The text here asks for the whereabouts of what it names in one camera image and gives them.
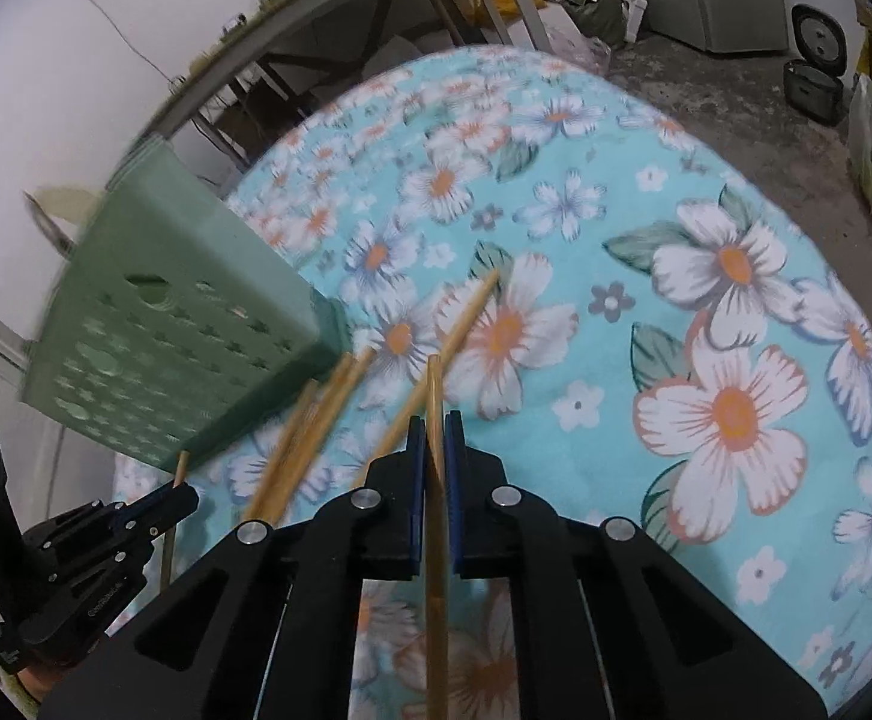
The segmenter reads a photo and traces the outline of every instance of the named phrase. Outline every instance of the concrete floor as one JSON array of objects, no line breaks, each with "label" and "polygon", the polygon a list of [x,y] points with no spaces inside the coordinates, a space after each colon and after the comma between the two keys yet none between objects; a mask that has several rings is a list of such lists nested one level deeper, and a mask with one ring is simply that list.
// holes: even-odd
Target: concrete floor
[{"label": "concrete floor", "polygon": [[682,124],[783,208],[872,323],[872,218],[852,183],[845,121],[809,121],[783,98],[786,57],[723,58],[650,35],[609,79]]}]

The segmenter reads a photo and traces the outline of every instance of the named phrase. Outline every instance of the green basket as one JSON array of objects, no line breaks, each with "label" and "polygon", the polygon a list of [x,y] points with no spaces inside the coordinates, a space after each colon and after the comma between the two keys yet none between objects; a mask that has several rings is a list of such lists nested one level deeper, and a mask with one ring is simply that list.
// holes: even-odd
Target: green basket
[{"label": "green basket", "polygon": [[343,309],[159,138],[109,182],[55,290],[22,399],[161,469],[197,464],[324,379]]}]

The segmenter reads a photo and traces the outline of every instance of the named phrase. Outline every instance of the round table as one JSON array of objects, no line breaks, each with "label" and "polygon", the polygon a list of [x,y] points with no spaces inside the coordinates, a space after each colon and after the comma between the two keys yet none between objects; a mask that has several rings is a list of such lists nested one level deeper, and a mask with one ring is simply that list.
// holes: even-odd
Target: round table
[{"label": "round table", "polygon": [[[229,207],[377,356],[287,521],[347,490],[492,263],[445,392],[564,517],[631,517],[832,711],[872,675],[872,331],[802,231],[679,124],[542,53],[377,76],[271,148]],[[276,418],[191,478],[183,570],[239,520]],[[161,481],[122,460],[117,495]],[[149,583],[149,591],[155,583]],[[368,581],[359,717],[424,712],[421,586]],[[518,717],[505,583],[453,586],[453,717]]]}]

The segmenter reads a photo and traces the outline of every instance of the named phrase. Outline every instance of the wooden chopstick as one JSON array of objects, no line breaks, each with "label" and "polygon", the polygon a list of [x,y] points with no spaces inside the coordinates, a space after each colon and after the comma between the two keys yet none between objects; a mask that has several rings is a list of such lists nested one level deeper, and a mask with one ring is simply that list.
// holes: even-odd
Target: wooden chopstick
[{"label": "wooden chopstick", "polygon": [[[351,354],[343,355],[343,357],[346,358],[346,365],[343,366],[344,376],[346,375],[346,370],[348,370],[348,365],[352,364],[353,357]],[[336,370],[338,370],[340,365],[343,365],[343,360],[338,362]],[[250,519],[259,519],[262,516],[262,509],[266,503],[266,498],[271,494],[272,486],[275,485],[278,479],[279,466],[285,461],[290,447],[297,443],[302,435],[303,425],[312,413],[312,405],[316,401],[318,389],[319,382],[314,379],[310,379],[306,382],[306,386],[303,386],[302,393],[299,395],[298,400],[295,401],[293,413],[282,429],[279,441],[276,442],[274,449],[269,455],[269,463],[266,464],[266,470],[263,471],[259,487],[253,493],[250,504],[245,507],[245,512],[242,513],[242,522]]]},{"label": "wooden chopstick", "polygon": [[[499,276],[500,273],[498,268],[492,269],[492,271],[487,274],[483,283],[479,286],[479,289],[476,290],[474,295],[472,295],[471,300],[466,304],[466,309],[463,310],[461,316],[456,320],[456,323],[449,331],[449,335],[444,343],[442,343],[442,349],[439,351],[439,355],[442,357],[442,367],[444,370],[449,370],[453,358],[456,356],[456,352],[462,348],[463,343],[466,341],[466,336],[469,335],[469,331],[472,329],[472,325],[476,324],[476,319],[479,319],[480,314],[484,311],[486,303],[489,302],[490,295],[492,295],[496,285],[499,283]],[[394,420],[391,421],[389,430],[386,431],[386,435],[384,435],[375,446],[375,450],[372,451],[367,464],[362,468],[362,473],[358,474],[355,483],[352,485],[353,488],[362,487],[362,485],[365,484],[365,473],[368,470],[368,464],[376,458],[391,453],[392,450],[395,450],[395,447],[399,442],[405,439],[406,431],[409,429],[409,420],[422,408],[425,399],[426,379],[421,378],[415,383],[409,397],[406,398],[406,402],[402,404],[399,413],[395,416]]]},{"label": "wooden chopstick", "polygon": [[426,464],[426,720],[447,720],[449,705],[449,623],[447,597],[447,511],[445,458],[442,453],[442,359],[426,365],[426,436],[430,461]]},{"label": "wooden chopstick", "polygon": [[284,463],[280,464],[281,471],[278,473],[278,482],[271,490],[271,495],[266,497],[262,518],[269,524],[276,525],[286,513],[295,490],[308,472],[309,466],[312,466],[312,462],[319,454],[319,450],[322,449],[326,438],[332,432],[338,415],[346,405],[352,391],[362,381],[365,370],[370,366],[374,357],[375,349],[370,346],[359,355],[355,364],[349,367],[341,385],[334,390],[329,389],[329,385],[332,384],[330,378],[329,385],[326,386],[325,396],[319,402],[319,408],[313,416],[312,424],[299,438],[298,443],[290,451]]},{"label": "wooden chopstick", "polygon": [[[183,449],[175,463],[175,479],[173,487],[178,488],[186,481],[186,471],[189,469],[189,453]],[[175,525],[166,531],[162,541],[162,562],[159,565],[159,592],[162,592],[173,581],[173,552],[175,552]]]}]

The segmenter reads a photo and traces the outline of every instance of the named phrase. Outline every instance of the open lid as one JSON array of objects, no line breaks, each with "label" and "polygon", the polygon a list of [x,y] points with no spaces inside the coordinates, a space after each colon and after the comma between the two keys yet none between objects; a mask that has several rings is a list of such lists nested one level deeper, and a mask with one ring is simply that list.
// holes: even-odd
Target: open lid
[{"label": "open lid", "polygon": [[836,19],[809,5],[793,5],[796,47],[810,65],[835,79],[846,71],[846,35]]}]

